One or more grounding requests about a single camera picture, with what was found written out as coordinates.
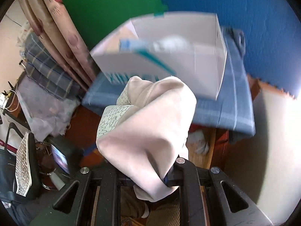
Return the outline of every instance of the teal stripe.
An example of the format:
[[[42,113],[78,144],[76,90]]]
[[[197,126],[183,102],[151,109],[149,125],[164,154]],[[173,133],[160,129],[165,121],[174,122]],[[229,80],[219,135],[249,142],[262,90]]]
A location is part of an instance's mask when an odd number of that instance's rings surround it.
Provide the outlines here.
[[[170,68],[168,65],[161,62],[158,58],[156,58],[154,55],[150,54],[148,51],[146,51],[146,50],[136,50],[134,52],[141,55],[142,57],[147,58],[153,64],[157,65],[158,67],[162,68],[166,72],[170,73],[172,76],[177,75],[177,73],[172,68]]]

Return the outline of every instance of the gray plaid blanket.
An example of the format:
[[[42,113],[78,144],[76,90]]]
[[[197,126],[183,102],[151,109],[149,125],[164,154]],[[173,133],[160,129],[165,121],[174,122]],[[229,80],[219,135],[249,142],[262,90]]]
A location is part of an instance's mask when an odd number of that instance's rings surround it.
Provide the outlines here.
[[[59,100],[72,99],[81,92],[79,84],[57,64],[34,32],[26,39],[25,58],[28,77]]]

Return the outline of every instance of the metal screw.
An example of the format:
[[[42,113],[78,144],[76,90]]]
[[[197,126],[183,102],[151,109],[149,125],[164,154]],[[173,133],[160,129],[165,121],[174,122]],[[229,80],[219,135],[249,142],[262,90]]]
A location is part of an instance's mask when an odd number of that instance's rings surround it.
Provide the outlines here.
[[[176,162],[179,163],[179,164],[183,164],[183,163],[185,163],[185,159],[179,157],[179,158],[176,159]]]
[[[90,171],[90,169],[88,168],[88,167],[82,167],[81,169],[80,169],[80,172],[82,173],[82,174],[86,174],[86,173],[88,173]]]
[[[214,174],[218,174],[219,173],[219,168],[218,167],[211,167],[210,171]]]

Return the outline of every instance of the white cloth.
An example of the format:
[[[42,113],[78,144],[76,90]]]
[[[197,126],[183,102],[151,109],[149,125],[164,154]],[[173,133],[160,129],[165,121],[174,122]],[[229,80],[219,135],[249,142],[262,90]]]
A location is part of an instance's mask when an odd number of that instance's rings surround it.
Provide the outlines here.
[[[178,78],[156,83],[132,77],[106,107],[97,131],[100,153],[135,183],[137,198],[158,201],[174,192],[162,179],[185,146],[196,98]]]

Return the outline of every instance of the white power adapter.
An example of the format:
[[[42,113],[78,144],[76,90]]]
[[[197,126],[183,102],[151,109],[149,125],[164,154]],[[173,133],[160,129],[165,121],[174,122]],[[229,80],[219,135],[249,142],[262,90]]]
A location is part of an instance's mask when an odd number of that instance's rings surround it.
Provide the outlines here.
[[[5,108],[7,103],[8,97],[5,96],[3,93],[0,94],[0,108]]]

